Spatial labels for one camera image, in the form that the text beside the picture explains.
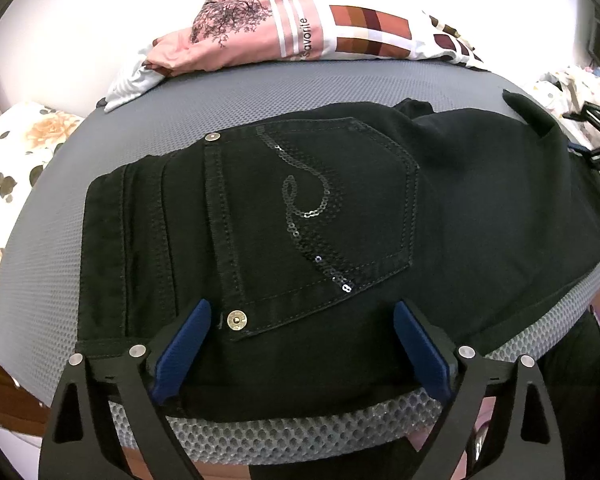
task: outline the sequin design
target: sequin design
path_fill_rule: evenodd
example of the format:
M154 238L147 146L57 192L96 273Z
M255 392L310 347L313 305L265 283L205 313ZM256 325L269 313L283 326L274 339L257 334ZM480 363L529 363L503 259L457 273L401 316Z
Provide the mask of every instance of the sequin design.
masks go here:
M318 238L317 233L315 233L315 231L309 226L300 225L300 222L308 222L312 219L317 219L318 216L327 210L327 207L333 197L332 185L320 171L292 156L288 150L280 146L278 142L268 136L264 132L263 127L259 126L256 129L256 134L262 140L262 142L267 145L267 147L276 152L276 155L288 165L298 168L299 170L307 171L320 180L320 183L322 184L322 199L320 200L320 205L317 208L309 211L302 211L300 208L298 208L298 206L296 206L296 197L298 196L298 183L296 182L296 178L290 174L283 181L282 200L285 202L286 206L286 230L293 238L293 241L296 247L298 247L299 251L301 251L301 253L307 259L313 261L313 263L320 269L320 272L330 278L331 281L336 283L343 290L343 292L351 292L354 288L353 282L347 279L342 270L337 268L338 266L336 266L336 262L332 262L330 257L327 256L324 251L318 250L316 244L312 243L312 239L316 240L316 238ZM321 242L319 245L324 247L325 243Z

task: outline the patterned pillow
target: patterned pillow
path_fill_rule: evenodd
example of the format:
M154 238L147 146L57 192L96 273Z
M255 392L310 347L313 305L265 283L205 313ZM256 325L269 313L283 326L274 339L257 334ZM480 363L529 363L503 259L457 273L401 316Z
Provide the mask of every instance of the patterned pillow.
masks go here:
M35 102L0 116L0 259L33 185L82 118Z

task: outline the silver screw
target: silver screw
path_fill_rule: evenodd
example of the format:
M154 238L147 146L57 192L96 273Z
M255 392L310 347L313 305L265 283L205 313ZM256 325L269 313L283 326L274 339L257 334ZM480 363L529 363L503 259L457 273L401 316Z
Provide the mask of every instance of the silver screw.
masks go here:
M74 354L69 357L69 364L71 366L77 366L82 362L82 354Z
M146 353L146 346L144 345L133 345L129 349L129 355L131 357L142 357Z
M527 368L533 368L534 364L536 364L536 362L534 361L534 359L530 355L523 355L520 358L520 362L523 365L525 365Z
M470 346L461 346L458 349L458 353L465 359L473 359L475 357L475 350Z

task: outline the back pocket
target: back pocket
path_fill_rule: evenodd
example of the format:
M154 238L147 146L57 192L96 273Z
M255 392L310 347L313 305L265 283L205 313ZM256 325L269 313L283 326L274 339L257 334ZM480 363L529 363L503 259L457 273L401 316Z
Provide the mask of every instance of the back pocket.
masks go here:
M208 222L234 337L271 330L412 263L418 166L353 118L243 126L205 142Z

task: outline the gold rivet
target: gold rivet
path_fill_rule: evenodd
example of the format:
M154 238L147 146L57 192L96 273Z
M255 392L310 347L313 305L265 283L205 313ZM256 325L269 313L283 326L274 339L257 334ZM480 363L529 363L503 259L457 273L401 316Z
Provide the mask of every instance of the gold rivet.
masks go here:
M247 315L241 310L234 310L226 317L226 323L231 330L242 330L247 326Z

